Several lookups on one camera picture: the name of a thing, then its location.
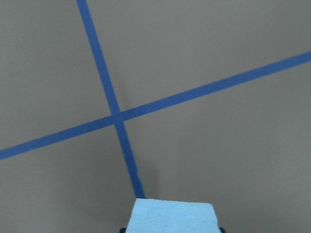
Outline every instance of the light blue object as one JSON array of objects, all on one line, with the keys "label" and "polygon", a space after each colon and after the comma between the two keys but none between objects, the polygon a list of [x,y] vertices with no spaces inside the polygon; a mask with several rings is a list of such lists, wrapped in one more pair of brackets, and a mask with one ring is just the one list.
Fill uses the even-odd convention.
[{"label": "light blue object", "polygon": [[208,203],[136,199],[125,233],[220,233]]}]

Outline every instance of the blue cross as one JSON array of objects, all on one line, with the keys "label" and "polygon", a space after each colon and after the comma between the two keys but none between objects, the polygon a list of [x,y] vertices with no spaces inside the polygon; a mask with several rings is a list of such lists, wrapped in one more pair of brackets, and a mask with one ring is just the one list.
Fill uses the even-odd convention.
[{"label": "blue cross", "polygon": [[269,65],[265,65],[241,74],[237,74],[213,83],[209,83],[188,91],[181,92],[160,100],[150,102],[126,111],[121,112],[114,92],[114,88],[109,77],[108,69],[104,60],[102,49],[97,38],[93,20],[86,0],[77,0],[81,18],[88,36],[88,40],[100,75],[104,92],[108,101],[111,115],[91,121],[76,127],[53,133],[32,141],[28,141],[10,148],[0,150],[0,160],[19,155],[31,150],[45,147],[57,142],[67,140],[91,131],[99,130],[110,125],[114,125],[118,134],[124,159],[131,178],[134,193],[137,198],[145,198],[143,187],[138,176],[137,166],[130,146],[130,141],[126,132],[124,121],[130,120],[145,114],[152,113],[185,101],[189,101],[201,96],[205,96],[217,91],[221,91],[254,79],[290,69],[311,61],[311,51],[293,56]]}]

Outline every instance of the light blue box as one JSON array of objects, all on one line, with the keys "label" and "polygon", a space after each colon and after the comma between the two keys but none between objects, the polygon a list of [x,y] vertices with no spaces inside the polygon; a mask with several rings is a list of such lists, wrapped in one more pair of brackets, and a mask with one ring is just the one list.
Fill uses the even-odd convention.
[{"label": "light blue box", "polygon": [[126,233],[220,233],[208,203],[136,199]]}]

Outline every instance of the gray surface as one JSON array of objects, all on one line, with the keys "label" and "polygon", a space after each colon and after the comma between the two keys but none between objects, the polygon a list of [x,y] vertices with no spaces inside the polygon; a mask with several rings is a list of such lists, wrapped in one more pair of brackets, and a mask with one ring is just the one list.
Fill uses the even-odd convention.
[{"label": "gray surface", "polygon": [[[309,1],[89,1],[122,110],[309,51]],[[2,1],[0,149],[110,114],[75,1]],[[126,122],[147,197],[308,232],[311,64]],[[118,232],[114,127],[0,161],[0,231]]]}]

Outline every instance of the blue tape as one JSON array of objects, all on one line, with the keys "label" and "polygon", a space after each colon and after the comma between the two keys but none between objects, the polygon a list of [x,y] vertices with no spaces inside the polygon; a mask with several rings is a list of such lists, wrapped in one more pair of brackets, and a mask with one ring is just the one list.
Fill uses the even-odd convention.
[{"label": "blue tape", "polygon": [[102,129],[104,127],[113,125],[113,117],[107,116],[83,125],[79,125],[67,130],[63,130],[57,133],[50,134],[48,136],[38,138],[29,142],[25,142],[4,150],[0,150],[0,160],[6,159],[15,155],[19,155],[31,150],[35,150],[41,147],[45,147],[57,142],[61,142],[76,136],[80,136],[85,133],[89,133],[95,130]]},{"label": "blue tape", "polygon": [[173,96],[169,96],[142,106],[132,108],[122,112],[124,120],[130,120],[157,110],[161,110],[185,101],[189,101],[201,96],[205,96],[217,91],[221,91],[248,81],[262,78],[264,76],[277,73],[292,67],[302,65],[311,61],[311,51],[290,57],[263,67],[259,67],[241,74],[231,76],[213,83],[206,84]]},{"label": "blue tape", "polygon": [[126,161],[127,169],[131,178],[132,186],[137,198],[145,198],[142,183],[138,176],[137,166],[134,160],[134,155],[128,139],[124,121],[120,113],[117,97],[113,89],[111,79],[109,77],[108,69],[104,59],[104,55],[99,43],[96,30],[93,24],[91,13],[89,11],[86,0],[77,0],[80,10],[81,18],[88,36],[89,44],[91,46],[94,60],[97,66],[98,73],[100,75],[102,85],[106,94],[108,105],[111,111],[112,117],[115,119],[115,127],[121,144],[121,148]]}]

